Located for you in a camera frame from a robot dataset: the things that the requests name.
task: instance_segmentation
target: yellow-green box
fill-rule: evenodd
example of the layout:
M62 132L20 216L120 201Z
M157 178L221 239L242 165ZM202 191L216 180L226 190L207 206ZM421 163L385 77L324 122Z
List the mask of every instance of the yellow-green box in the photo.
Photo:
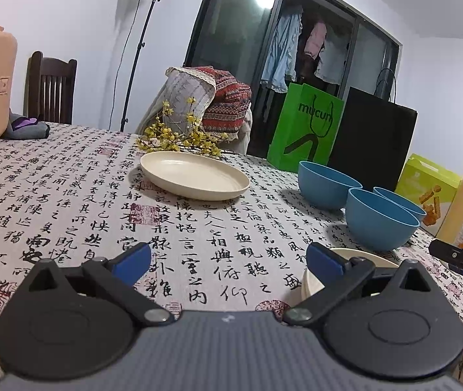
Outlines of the yellow-green box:
M453 202L461 178L418 154L411 154L395 192L427 212L420 226L436 236Z

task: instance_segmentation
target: plate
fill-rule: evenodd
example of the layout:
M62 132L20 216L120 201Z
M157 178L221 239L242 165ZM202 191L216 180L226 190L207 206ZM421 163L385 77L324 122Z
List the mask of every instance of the plate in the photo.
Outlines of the plate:
M149 152L141 157L141 167L154 185L187 198L222 201L250 187L239 169L190 152Z
M386 260L382 257L378 257L377 255L367 253L361 250L353 250L353 249L345 249L345 248L337 248L331 249L339 256L349 260L351 257L365 257L368 260L371 260L377 268L397 268L398 265ZM304 270L304 276L302 279L302 286L300 288L300 296L303 300L312 296L313 294L319 292L321 289L324 288L324 285L317 279L317 277L311 273L309 270Z

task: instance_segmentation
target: green paper bag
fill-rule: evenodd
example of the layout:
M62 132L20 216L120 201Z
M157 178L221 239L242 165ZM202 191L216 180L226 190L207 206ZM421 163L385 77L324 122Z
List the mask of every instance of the green paper bag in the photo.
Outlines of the green paper bag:
M267 161L288 172L301 160L326 165L343 110L344 102L324 91L290 84Z

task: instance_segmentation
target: table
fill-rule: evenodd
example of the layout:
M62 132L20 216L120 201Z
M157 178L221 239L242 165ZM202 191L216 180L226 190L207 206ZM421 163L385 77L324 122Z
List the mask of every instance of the table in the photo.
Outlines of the table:
M0 311L40 258L77 266L144 241L151 243L152 266L136 289L171 312L280 316L300 301L309 243L362 249L341 212L303 200L293 173L227 154L251 188L233 201L191 201L146 180L135 137L51 124L46 140L0 140ZM431 258L431 240L418 230L384 257L420 260L463 321L463 278Z

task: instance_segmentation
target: dark brown chair back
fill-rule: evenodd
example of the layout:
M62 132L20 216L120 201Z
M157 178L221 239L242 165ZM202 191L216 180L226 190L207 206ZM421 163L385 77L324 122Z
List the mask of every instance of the dark brown chair back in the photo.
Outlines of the dark brown chair back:
M29 70L28 113L30 118L72 124L72 102L78 62L68 63L32 54Z

